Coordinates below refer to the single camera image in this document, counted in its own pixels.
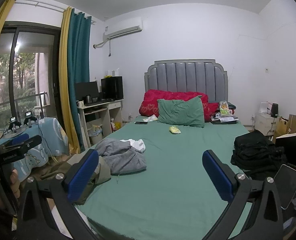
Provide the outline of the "olive green coat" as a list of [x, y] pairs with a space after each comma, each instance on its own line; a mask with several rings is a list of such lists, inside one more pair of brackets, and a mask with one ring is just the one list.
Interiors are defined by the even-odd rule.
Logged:
[[[66, 161], [60, 161], [59, 163], [55, 164], [48, 170], [44, 171], [40, 175], [41, 180], [45, 179], [52, 179], [55, 177], [55, 175], [59, 172], [66, 173], [72, 166], [69, 163], [69, 160], [72, 158], [72, 156], [68, 157]], [[75, 204], [77, 205], [84, 205], [84, 203], [87, 201], [87, 198], [92, 193], [92, 191], [95, 188], [95, 185], [105, 183], [106, 181], [111, 179], [110, 174], [110, 167], [105, 162], [105, 160], [99, 156], [98, 158], [98, 165], [96, 169], [94, 170], [93, 174], [91, 175], [86, 187], [84, 188], [82, 194], [80, 197], [75, 201]]]

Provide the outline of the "grey hoodie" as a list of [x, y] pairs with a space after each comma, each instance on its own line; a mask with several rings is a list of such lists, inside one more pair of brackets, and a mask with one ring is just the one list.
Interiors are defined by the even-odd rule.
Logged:
[[142, 172], [147, 168], [145, 156], [129, 141], [105, 138], [95, 146], [95, 150], [110, 167], [113, 175]]

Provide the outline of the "black clothes pile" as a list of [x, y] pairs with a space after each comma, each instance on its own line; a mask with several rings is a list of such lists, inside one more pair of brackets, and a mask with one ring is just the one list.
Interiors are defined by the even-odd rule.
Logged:
[[252, 180], [274, 177], [285, 163], [284, 147], [276, 146], [260, 131], [238, 136], [234, 141], [230, 163]]

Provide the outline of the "yellow curtain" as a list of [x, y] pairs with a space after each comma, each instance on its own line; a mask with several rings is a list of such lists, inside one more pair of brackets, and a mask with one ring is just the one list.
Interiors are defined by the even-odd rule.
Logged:
[[59, 90], [63, 122], [66, 135], [68, 136], [69, 152], [79, 154], [81, 149], [72, 118], [68, 85], [68, 34], [71, 13], [72, 7], [67, 7], [63, 12], [59, 44]]

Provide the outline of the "green bed sheet mattress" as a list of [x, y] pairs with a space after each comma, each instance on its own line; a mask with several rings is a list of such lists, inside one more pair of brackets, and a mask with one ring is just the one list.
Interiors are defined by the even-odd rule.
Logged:
[[145, 171], [113, 176], [94, 188], [79, 210], [105, 239], [202, 239], [220, 217], [226, 202], [217, 193], [203, 165], [212, 150], [230, 163], [241, 124], [180, 126], [171, 134], [158, 121], [130, 123], [111, 134], [114, 139], [142, 139]]

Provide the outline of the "white nightstand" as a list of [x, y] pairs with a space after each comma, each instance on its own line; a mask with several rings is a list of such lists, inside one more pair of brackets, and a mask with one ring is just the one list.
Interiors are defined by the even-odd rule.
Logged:
[[265, 136], [273, 136], [279, 118], [273, 118], [269, 114], [257, 113], [255, 117], [255, 130]]

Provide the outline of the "cardboard box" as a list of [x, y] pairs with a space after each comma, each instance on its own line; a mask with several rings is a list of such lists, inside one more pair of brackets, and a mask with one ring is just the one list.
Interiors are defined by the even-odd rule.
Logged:
[[273, 142], [277, 137], [285, 134], [296, 133], [296, 115], [290, 114], [287, 119], [280, 117], [276, 122], [277, 126], [273, 134]]

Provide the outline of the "black computer monitor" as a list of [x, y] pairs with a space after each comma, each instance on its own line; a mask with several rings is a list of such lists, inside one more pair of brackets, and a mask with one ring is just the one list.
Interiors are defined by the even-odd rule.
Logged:
[[75, 83], [76, 100], [85, 104], [96, 102], [100, 96], [96, 81]]

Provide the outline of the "snack bags pile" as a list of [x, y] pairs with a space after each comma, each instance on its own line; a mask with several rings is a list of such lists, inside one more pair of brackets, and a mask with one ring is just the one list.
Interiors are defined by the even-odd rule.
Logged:
[[237, 124], [239, 118], [235, 116], [236, 106], [227, 101], [220, 101], [215, 113], [211, 116], [211, 123], [215, 125]]

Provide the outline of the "white desk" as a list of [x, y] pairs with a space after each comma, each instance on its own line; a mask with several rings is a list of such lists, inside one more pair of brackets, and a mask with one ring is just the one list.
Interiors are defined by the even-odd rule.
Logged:
[[103, 138], [113, 133], [111, 121], [122, 127], [122, 100], [78, 106], [77, 109], [84, 148], [91, 146], [89, 131], [93, 125], [100, 126]]

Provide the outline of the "black speaker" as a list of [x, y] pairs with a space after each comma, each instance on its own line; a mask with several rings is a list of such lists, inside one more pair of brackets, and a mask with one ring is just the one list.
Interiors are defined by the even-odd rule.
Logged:
[[279, 104], [273, 103], [271, 106], [271, 117], [272, 118], [277, 118], [278, 117], [278, 112], [279, 112]]

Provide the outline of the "white garment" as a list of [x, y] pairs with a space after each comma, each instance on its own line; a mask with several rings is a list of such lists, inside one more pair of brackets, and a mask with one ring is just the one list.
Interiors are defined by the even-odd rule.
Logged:
[[140, 152], [145, 152], [146, 146], [142, 139], [134, 140], [134, 139], [128, 139], [128, 140], [121, 140], [122, 142], [129, 142], [132, 147], [134, 147], [136, 150]]

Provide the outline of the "black computer tower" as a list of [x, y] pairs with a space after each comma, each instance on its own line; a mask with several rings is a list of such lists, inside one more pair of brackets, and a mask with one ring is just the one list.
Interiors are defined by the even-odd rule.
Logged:
[[104, 99], [123, 99], [123, 78], [122, 76], [111, 76], [101, 79], [101, 90]]

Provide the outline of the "yellow-green small cloth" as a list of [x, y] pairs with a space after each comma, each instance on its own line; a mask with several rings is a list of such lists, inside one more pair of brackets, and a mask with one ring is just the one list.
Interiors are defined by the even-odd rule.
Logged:
[[181, 134], [181, 131], [176, 126], [170, 126], [169, 127], [169, 132], [171, 134]]

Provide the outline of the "green pillow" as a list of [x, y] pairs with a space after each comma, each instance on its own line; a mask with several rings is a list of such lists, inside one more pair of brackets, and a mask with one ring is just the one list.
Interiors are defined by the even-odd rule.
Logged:
[[158, 99], [158, 121], [169, 125], [203, 128], [205, 124], [201, 96], [188, 101]]

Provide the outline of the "teal curtain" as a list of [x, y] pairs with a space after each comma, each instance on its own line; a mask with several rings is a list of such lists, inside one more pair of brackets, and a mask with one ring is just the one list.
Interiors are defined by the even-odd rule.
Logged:
[[68, 88], [70, 110], [75, 132], [77, 134], [80, 151], [85, 147], [82, 140], [81, 125], [77, 110], [77, 98], [75, 84], [88, 82], [89, 74], [89, 44], [90, 44], [91, 17], [86, 17], [85, 13], [70, 12], [69, 32], [68, 32]]

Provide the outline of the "white plastic wrapper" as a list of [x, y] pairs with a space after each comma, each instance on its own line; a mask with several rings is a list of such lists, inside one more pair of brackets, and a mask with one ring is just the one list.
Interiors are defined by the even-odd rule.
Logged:
[[151, 116], [149, 116], [149, 117], [147, 117], [147, 118], [143, 118], [143, 122], [153, 122], [153, 121], [157, 121], [158, 120], [158, 118], [156, 117], [156, 115], [155, 114], [153, 114], [153, 115], [151, 115]]

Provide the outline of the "grey padded headboard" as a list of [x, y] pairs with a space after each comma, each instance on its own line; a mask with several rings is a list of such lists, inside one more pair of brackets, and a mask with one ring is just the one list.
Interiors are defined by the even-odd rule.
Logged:
[[214, 59], [155, 61], [144, 78], [145, 91], [202, 92], [210, 102], [228, 101], [228, 74]]

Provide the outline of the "white air conditioner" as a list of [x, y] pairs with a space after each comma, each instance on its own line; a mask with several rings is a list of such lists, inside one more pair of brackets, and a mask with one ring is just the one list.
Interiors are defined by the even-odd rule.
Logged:
[[143, 30], [141, 17], [130, 18], [105, 27], [104, 37], [107, 39], [129, 35]]

